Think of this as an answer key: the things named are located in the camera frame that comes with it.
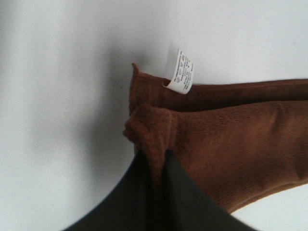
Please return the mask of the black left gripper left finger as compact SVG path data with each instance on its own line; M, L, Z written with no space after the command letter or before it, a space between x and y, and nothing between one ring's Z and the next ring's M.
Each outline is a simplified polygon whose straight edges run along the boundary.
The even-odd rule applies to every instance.
M66 231L156 231L148 161L138 151L120 182L94 209Z

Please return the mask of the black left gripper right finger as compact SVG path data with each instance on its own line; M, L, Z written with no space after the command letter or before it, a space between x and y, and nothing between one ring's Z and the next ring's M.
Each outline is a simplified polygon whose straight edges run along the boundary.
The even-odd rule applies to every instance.
M163 195L171 231L254 231L207 196L188 176L173 152L166 151Z

